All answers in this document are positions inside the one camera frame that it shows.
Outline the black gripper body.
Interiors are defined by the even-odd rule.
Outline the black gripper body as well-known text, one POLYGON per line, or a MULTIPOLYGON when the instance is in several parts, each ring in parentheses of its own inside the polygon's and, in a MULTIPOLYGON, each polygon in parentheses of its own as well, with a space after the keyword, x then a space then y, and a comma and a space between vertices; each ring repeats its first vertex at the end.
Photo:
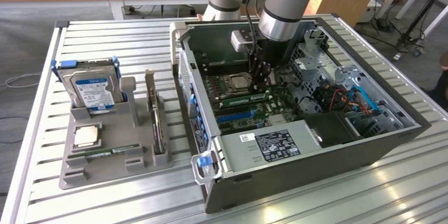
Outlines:
POLYGON ((276 68, 288 48, 288 41, 258 40, 256 59, 276 68))

